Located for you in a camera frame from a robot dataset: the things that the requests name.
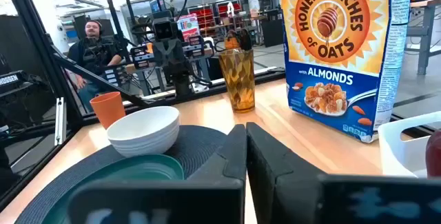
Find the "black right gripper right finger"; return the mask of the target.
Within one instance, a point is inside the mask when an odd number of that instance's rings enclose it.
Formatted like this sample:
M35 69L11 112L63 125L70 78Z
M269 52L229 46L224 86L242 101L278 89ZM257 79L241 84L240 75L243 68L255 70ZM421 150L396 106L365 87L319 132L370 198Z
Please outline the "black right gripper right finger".
M256 123L247 171L258 224L441 224L441 180L328 174Z

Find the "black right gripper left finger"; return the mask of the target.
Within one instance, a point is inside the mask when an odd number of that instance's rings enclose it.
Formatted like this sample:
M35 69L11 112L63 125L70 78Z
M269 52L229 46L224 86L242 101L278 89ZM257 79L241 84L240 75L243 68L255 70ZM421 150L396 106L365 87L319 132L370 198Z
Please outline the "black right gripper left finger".
M78 188L70 224L242 224L247 134L236 125L225 142L182 180L97 180Z

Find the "orange plastic cup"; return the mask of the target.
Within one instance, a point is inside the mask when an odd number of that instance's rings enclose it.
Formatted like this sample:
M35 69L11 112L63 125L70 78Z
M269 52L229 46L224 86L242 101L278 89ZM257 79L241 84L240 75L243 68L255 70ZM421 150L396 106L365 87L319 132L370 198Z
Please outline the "orange plastic cup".
M90 105L105 129L126 115L120 92L98 95L90 100Z

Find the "Honey Bunches cereal box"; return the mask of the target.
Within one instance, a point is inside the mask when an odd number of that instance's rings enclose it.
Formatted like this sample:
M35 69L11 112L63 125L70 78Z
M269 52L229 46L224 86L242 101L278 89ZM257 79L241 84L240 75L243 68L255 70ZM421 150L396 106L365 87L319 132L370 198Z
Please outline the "Honey Bunches cereal box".
M375 139L396 100L410 0L280 0L289 107Z

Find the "red apple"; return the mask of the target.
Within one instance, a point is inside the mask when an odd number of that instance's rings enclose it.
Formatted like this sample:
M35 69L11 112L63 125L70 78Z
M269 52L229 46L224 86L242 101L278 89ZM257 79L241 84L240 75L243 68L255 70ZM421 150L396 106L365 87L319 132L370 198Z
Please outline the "red apple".
M441 129L436 130L428 139L426 145L427 177L441 177Z

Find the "colourful printed box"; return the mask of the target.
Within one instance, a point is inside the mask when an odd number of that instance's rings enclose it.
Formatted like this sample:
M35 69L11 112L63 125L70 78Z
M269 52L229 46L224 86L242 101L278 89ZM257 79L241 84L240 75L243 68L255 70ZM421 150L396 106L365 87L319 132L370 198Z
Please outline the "colourful printed box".
M181 16L177 21L178 29L183 33L186 42L190 37L199 36L201 34L198 24L198 17L195 13Z

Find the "red shelving rack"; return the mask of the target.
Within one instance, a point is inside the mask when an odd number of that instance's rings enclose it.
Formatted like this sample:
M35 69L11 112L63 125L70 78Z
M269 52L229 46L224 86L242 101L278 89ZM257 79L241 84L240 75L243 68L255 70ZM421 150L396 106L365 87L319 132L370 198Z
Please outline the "red shelving rack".
M241 28L243 18L240 16L242 7L238 0L221 1L216 4L217 24L228 25L230 28Z
M190 14L195 14L200 33L203 37L214 37L216 34L216 21L214 11L209 6L201 6L195 8L188 8Z

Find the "computer monitor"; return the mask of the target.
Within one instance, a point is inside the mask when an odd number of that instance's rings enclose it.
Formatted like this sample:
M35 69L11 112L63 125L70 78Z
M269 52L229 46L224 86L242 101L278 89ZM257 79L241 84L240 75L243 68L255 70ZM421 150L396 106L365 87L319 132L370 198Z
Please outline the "computer monitor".
M166 6L165 6L164 0L159 0L159 1L151 0L149 2L149 4L150 4L150 9L151 9L152 13L166 10Z

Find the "dark round woven placemat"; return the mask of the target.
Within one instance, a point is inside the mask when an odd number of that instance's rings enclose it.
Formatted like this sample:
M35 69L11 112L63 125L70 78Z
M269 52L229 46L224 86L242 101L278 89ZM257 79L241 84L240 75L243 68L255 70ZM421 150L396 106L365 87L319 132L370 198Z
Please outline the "dark round woven placemat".
M183 125L166 155L175 158L188 178L225 142L226 134L198 125ZM69 194L87 176L123 159L111 145L89 155L57 176L25 207L14 224L42 224L54 207L65 208Z

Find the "amber plastic cup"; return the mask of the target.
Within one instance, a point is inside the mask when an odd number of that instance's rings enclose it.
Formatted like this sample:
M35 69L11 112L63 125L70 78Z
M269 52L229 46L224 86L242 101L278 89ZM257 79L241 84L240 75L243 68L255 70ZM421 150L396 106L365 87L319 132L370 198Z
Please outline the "amber plastic cup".
M248 112L255 108L254 51L235 48L219 54L232 109Z

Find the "person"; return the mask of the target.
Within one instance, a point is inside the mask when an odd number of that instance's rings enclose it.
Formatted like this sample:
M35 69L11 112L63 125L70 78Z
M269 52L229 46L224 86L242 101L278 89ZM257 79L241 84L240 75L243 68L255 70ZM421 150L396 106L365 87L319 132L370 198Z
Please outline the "person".
M99 77L103 77L106 67L118 65L122 61L118 47L115 44L107 44L107 41L101 38L102 33L101 23L89 20L85 24L85 38L74 43L68 51L69 59ZM105 90L79 74L75 74L75 78L76 91L83 107L86 112L92 112L90 101Z

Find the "white ribbed bowl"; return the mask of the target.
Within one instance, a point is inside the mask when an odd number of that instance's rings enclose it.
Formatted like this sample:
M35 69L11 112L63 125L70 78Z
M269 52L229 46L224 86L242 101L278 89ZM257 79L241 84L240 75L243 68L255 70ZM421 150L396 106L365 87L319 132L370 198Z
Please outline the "white ribbed bowl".
M124 157L163 154L175 144L180 130L180 112L159 106L133 112L111 124L107 139Z

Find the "black cabinet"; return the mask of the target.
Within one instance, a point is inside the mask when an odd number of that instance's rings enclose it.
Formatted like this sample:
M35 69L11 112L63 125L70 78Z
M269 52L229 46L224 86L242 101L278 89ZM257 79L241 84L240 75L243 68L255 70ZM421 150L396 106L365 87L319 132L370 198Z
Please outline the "black cabinet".
M263 41L265 47L272 47L283 44L283 20L263 21L261 23L263 30Z

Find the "white plastic bin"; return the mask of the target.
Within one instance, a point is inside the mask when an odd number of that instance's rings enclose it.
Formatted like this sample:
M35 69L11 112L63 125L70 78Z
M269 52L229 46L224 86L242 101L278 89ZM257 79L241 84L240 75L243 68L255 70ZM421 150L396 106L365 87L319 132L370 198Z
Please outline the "white plastic bin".
M430 135L402 140L405 129L441 122L441 111L382 124L378 128L382 174L425 179L425 152Z

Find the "black Trossen-labelled device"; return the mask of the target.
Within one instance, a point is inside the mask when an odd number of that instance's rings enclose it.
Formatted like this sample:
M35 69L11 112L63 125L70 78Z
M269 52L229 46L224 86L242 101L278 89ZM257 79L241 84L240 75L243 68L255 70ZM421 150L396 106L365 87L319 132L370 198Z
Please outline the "black Trossen-labelled device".
M48 84L41 77L23 70L0 75L0 98L24 90L48 90Z

